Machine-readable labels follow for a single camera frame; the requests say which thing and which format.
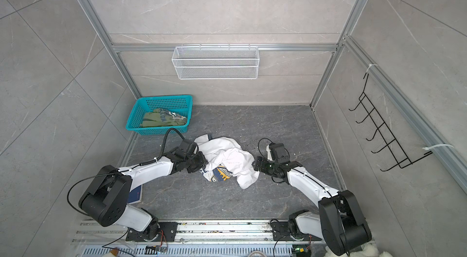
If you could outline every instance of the blue book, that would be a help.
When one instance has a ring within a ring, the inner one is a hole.
[[[143,185],[138,186],[137,188],[130,191],[130,194],[128,195],[127,203],[133,204],[133,203],[141,202],[142,192],[143,192]]]

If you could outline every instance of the folded green clothing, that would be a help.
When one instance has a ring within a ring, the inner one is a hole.
[[[144,114],[140,127],[180,126],[185,125],[188,118],[166,109],[157,108]]]

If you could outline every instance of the crumpled white cloth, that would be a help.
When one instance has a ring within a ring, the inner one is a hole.
[[[247,189],[258,179],[260,172],[255,171],[251,165],[254,162],[253,155],[242,150],[235,139],[219,137],[209,140],[206,134],[197,137],[195,142],[208,161],[206,171],[212,171],[217,166],[223,165],[232,172],[232,176],[237,177],[237,183],[242,189]]]

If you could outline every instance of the white plush toy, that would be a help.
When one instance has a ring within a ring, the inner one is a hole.
[[[378,251],[378,248],[373,244],[363,244],[363,250],[359,252],[350,253],[350,257],[392,257],[388,252],[382,252],[381,254]],[[334,254],[329,247],[326,246],[326,255],[324,257],[338,257]]]

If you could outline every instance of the black mounting plate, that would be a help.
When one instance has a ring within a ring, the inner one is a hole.
[[[272,221],[271,223],[272,228],[272,237],[274,241],[296,241],[292,239],[289,230],[289,224],[286,221]],[[304,238],[303,241],[310,241],[310,235],[308,234],[300,234],[298,236],[294,236],[295,239]],[[312,236],[311,241],[321,241],[320,238]]]
[[[164,231],[164,242],[173,242],[175,240],[175,234],[177,233],[177,226],[178,222],[159,222],[160,230]],[[135,241],[135,242],[147,242],[140,236],[141,232],[138,232],[134,229],[128,231],[126,235],[126,241]],[[151,242],[160,242],[162,234],[159,234],[154,240]]]

